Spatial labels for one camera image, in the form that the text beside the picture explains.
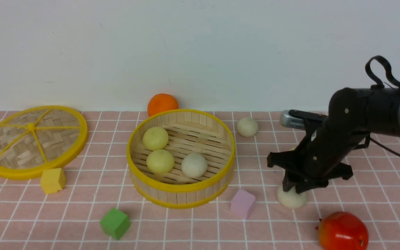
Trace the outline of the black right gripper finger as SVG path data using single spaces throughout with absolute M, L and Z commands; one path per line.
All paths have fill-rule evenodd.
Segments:
M 301 181 L 295 184 L 295 192 L 297 194 L 301 194 L 315 188 L 317 188 L 316 183 L 310 181 Z
M 297 185 L 297 175 L 291 171 L 285 171 L 282 180 L 282 190 L 284 192 L 290 191 Z

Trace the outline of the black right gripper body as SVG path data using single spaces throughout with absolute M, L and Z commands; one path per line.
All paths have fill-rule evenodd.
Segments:
M 353 175 L 351 166 L 342 160 L 369 134 L 363 126 L 371 94 L 367 89 L 338 90 L 321 126 L 305 131 L 294 150 L 269 153 L 268 167 L 279 166 L 295 173 L 297 182 L 310 181 L 316 186 L 327 186 L 334 178 L 348 180 Z

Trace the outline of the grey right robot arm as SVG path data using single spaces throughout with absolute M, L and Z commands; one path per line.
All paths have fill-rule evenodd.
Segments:
M 382 134 L 400 138 L 400 91 L 351 89 L 338 90 L 329 103 L 328 115 L 289 110 L 301 120 L 305 137 L 292 151 L 271 152 L 269 168 L 285 170 L 282 188 L 295 188 L 300 194 L 325 188 L 329 180 L 349 180 L 350 165 L 343 159 L 355 149 L 368 147 L 370 135 Z

